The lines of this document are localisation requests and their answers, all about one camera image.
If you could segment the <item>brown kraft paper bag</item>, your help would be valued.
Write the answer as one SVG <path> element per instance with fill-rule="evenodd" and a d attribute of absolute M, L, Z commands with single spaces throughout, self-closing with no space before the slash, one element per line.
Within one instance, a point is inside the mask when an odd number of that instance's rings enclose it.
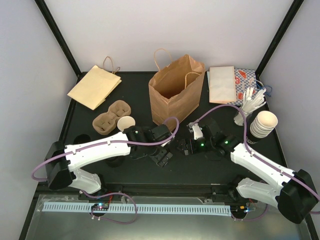
<path fill-rule="evenodd" d="M 159 67 L 148 83 L 152 121 L 186 119 L 200 104 L 205 71 L 205 64 L 188 54 Z"/>

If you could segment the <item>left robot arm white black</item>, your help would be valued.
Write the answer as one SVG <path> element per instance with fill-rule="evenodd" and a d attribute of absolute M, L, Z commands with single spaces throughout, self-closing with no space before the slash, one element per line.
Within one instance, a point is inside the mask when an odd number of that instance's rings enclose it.
<path fill-rule="evenodd" d="M 104 160 L 113 162 L 124 156 L 133 159 L 149 156 L 161 161 L 170 156 L 164 147 L 172 137 L 168 127 L 161 124 L 155 128 L 131 126 L 112 136 L 75 145 L 56 141 L 45 157 L 53 159 L 45 165 L 48 187 L 50 190 L 72 187 L 101 200 L 108 188 L 98 174 L 84 171 L 84 166 Z"/>

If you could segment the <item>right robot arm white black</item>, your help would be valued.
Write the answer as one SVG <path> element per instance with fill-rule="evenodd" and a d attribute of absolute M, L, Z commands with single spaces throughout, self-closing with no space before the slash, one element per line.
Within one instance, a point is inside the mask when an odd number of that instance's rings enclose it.
<path fill-rule="evenodd" d="M 289 221 L 300 224 L 312 212 L 319 200 L 311 175 L 303 169 L 294 171 L 255 152 L 233 135 L 225 135 L 213 120 L 208 124 L 191 122 L 187 125 L 192 138 L 181 141 L 182 152 L 188 155 L 214 152 L 229 157 L 262 179 L 235 179 L 228 187 L 228 198 L 234 202 L 242 198 L 254 199 L 273 206 Z"/>

